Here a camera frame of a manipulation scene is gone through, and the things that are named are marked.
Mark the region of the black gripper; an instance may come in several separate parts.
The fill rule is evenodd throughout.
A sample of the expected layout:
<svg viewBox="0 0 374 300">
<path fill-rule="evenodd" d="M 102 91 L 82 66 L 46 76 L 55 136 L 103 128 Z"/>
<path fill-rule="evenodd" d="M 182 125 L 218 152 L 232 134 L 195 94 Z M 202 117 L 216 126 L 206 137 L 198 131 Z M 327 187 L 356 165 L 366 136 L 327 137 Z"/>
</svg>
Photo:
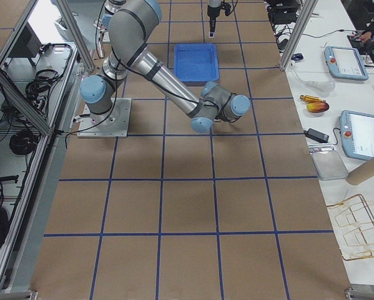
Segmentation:
<svg viewBox="0 0 374 300">
<path fill-rule="evenodd" d="M 216 14 L 208 14 L 208 17 L 209 17 L 210 31 L 215 31 L 216 22 L 217 22 L 217 15 Z"/>
</svg>

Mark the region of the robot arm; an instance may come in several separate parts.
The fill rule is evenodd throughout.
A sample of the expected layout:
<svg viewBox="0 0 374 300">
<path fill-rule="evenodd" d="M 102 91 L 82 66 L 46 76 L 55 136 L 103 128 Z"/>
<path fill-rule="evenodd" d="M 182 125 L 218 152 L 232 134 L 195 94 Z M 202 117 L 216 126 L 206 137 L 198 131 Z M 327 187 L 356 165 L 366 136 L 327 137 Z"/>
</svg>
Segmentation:
<svg viewBox="0 0 374 300">
<path fill-rule="evenodd" d="M 225 15 L 229 16 L 232 12 L 231 4 L 221 0 L 208 0 L 207 16 L 209 17 L 210 36 L 215 34 L 217 18 L 220 16 L 221 11 L 224 11 Z"/>
<path fill-rule="evenodd" d="M 85 78 L 79 92 L 89 109 L 91 129 L 119 136 L 123 109 L 115 92 L 129 72 L 142 76 L 191 120 L 198 133 L 207 133 L 215 120 L 234 122 L 250 109 L 250 99 L 209 81 L 200 97 L 191 92 L 155 57 L 147 40 L 162 18 L 157 1 L 120 1 L 108 23 L 112 51 L 99 73 Z"/>
</svg>

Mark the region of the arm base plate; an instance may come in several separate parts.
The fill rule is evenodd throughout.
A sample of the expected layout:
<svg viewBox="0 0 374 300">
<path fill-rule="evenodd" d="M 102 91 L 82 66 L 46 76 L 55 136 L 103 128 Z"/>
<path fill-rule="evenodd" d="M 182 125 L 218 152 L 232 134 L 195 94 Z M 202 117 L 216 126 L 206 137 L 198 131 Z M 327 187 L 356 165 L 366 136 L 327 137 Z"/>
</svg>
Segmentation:
<svg viewBox="0 0 374 300">
<path fill-rule="evenodd" d="M 132 98 L 111 98 L 114 108 L 107 113 L 96 115 L 90 113 L 87 105 L 84 105 L 84 114 L 88 117 L 81 119 L 77 136 L 80 138 L 126 138 L 129 129 Z"/>
</svg>

